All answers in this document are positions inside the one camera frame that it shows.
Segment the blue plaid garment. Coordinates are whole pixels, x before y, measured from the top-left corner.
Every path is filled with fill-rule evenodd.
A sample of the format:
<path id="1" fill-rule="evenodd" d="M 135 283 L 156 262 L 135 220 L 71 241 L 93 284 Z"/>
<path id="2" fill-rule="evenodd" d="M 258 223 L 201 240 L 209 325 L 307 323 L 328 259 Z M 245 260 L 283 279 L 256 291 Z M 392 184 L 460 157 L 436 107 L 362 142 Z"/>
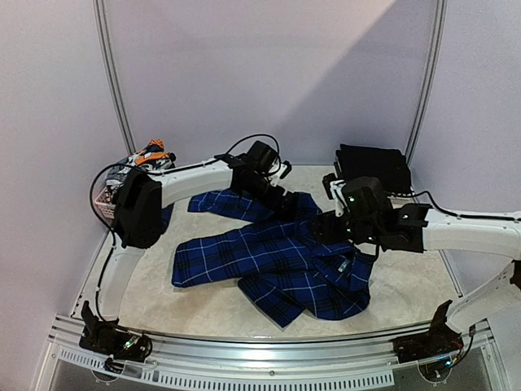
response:
<path id="1" fill-rule="evenodd" d="M 298 193 L 296 213 L 287 220 L 251 196 L 230 190 L 196 195 L 187 210 L 247 224 L 179 244 L 173 256 L 174 287 L 236 279 L 248 300 L 281 328 L 306 310 L 317 319 L 338 321 L 369 305 L 373 257 L 349 242 L 317 242 L 308 224 L 322 211 L 309 193 Z"/>

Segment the black t-shirt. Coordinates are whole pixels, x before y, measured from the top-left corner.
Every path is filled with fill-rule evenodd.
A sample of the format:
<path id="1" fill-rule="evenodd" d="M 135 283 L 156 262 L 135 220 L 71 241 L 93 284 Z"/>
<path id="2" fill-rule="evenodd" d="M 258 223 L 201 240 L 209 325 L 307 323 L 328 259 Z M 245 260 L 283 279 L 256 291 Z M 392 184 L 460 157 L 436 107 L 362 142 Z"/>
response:
<path id="1" fill-rule="evenodd" d="M 335 151 L 340 177 L 346 182 L 355 178 L 374 177 L 385 191 L 410 195 L 411 172 L 406 158 L 398 149 L 341 144 Z"/>

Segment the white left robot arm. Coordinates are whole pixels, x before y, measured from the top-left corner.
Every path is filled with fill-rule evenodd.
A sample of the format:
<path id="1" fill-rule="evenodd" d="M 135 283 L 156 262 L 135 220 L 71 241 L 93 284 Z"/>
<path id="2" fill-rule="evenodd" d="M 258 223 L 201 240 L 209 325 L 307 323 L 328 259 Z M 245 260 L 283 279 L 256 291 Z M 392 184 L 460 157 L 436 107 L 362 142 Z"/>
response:
<path id="1" fill-rule="evenodd" d="M 163 211 L 170 205 L 206 192 L 231 189 L 251 196 L 277 217 L 293 214 L 297 196 L 278 184 L 291 172 L 291 164 L 281 159 L 279 146 L 271 147 L 261 142 L 261 137 L 255 134 L 256 141 L 238 156 L 224 152 L 177 168 L 145 171 L 136 165 L 116 164 L 128 173 L 116 192 L 113 219 L 106 225 L 112 246 L 94 292 L 81 306 L 84 321 L 101 321 L 88 336 L 103 353 L 115 353 L 121 338 L 102 322 L 118 319 L 136 265 L 166 231 Z"/>

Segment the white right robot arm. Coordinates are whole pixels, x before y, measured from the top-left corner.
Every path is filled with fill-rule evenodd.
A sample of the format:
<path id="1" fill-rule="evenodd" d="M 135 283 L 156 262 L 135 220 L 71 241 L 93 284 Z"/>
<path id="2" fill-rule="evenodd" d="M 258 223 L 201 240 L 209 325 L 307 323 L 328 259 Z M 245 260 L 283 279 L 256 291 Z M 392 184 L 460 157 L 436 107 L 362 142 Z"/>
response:
<path id="1" fill-rule="evenodd" d="M 421 348 L 437 355 L 451 344 L 453 332 L 520 303 L 520 214 L 448 211 L 434 202 L 392 206 L 389 194 L 375 177 L 349 182 L 327 175 L 327 195 L 334 210 L 309 223 L 323 244 L 350 241 L 378 250 L 410 253 L 458 250 L 509 258 L 496 276 L 462 299 L 443 305 L 441 322 L 421 338 Z"/>

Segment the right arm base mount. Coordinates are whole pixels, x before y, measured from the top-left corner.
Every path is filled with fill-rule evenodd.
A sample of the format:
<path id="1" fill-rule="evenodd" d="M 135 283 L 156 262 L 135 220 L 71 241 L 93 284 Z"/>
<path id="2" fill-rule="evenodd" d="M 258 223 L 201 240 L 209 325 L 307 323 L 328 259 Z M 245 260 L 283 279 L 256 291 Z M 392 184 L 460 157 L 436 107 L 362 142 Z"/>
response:
<path id="1" fill-rule="evenodd" d="M 399 363 L 421 361 L 455 351 L 461 353 L 463 347 L 462 334 L 445 325 L 392 340 L 392 349 Z"/>

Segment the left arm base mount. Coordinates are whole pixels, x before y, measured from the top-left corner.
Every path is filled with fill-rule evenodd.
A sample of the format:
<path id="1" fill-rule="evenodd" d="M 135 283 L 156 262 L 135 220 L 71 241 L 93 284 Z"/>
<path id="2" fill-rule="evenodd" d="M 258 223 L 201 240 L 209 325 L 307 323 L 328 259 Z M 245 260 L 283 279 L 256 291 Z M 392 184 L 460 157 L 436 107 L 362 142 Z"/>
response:
<path id="1" fill-rule="evenodd" d="M 102 324 L 90 331 L 84 328 L 79 342 L 82 349 L 112 356 L 115 360 L 145 362 L 152 351 L 151 339 L 141 333 Z"/>

